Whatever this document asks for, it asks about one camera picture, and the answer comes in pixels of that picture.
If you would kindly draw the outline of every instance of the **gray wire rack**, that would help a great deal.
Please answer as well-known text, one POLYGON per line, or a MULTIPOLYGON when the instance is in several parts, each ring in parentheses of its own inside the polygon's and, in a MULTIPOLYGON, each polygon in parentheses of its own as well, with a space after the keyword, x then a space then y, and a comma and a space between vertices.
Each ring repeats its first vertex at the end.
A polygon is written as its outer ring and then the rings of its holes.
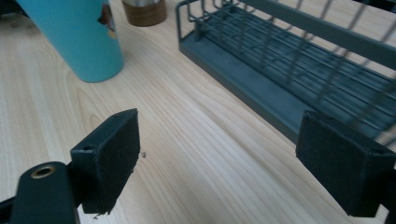
MULTIPOLYGON (((396 70, 396 48, 385 44, 396 20, 379 41, 352 31, 365 1, 347 28, 270 0, 186 0, 177 6, 179 49, 223 86, 296 142, 305 110, 325 113, 375 139, 396 123, 396 79, 367 68, 370 61, 396 70), (198 4, 199 16, 191 13, 198 4), (209 11, 207 4, 215 10, 209 11), (186 7, 194 29, 182 36, 180 9, 186 7), (257 16, 257 10, 268 19, 257 16), (281 28, 275 20, 290 26, 281 28), (303 31, 296 35, 291 31, 303 31), (335 45, 325 49, 321 38, 335 45), (354 63, 351 53, 365 59, 354 63)), ((393 144, 395 138, 385 145, 393 144)))

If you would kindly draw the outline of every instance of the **sticker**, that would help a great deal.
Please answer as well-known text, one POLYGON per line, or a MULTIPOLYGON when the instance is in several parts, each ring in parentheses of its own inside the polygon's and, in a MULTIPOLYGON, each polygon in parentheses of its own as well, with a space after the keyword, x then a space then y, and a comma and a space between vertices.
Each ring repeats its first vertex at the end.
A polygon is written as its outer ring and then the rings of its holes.
POLYGON ((105 25, 108 29, 107 34, 115 39, 116 38, 116 25, 113 20, 113 15, 111 14, 111 9, 109 4, 102 4, 102 12, 98 21, 105 25))

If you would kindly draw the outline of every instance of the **turquoise tumbler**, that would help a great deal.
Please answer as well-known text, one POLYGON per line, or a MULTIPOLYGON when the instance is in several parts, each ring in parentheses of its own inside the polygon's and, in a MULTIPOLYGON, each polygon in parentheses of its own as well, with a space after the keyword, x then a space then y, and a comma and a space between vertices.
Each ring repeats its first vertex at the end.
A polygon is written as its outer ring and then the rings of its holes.
POLYGON ((86 82, 114 77, 123 66, 107 0, 17 0, 75 74, 86 82))

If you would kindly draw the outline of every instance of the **table surface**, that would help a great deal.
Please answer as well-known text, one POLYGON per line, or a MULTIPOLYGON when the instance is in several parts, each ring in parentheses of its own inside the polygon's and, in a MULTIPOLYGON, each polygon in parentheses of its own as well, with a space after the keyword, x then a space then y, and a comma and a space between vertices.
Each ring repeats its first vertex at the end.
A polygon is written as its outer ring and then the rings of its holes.
MULTIPOLYGON (((331 19, 345 24, 357 3, 335 2, 331 19)), ((165 22, 139 28, 112 1, 125 66, 94 84, 80 81, 30 20, 0 20, 0 201, 25 170, 69 163, 69 150, 102 121, 137 108, 146 157, 112 213, 95 220, 79 208, 82 223, 383 223, 384 208, 376 218, 348 217, 292 142, 178 51, 176 3, 166 2, 165 22)), ((365 17, 375 19, 356 29, 380 34, 392 16, 371 8, 365 17)))

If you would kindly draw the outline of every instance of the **screw hole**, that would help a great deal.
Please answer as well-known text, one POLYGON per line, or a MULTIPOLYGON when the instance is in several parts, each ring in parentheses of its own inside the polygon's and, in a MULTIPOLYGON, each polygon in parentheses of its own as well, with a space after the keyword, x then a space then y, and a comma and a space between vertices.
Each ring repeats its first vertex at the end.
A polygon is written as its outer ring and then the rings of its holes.
POLYGON ((44 178, 46 176, 52 175, 55 172, 55 170, 56 170, 55 166, 52 165, 43 166, 34 170, 31 174, 31 177, 33 179, 44 178))
POLYGON ((87 145, 85 146, 82 150, 84 151, 90 151, 90 150, 94 150, 95 146, 94 145, 87 145))

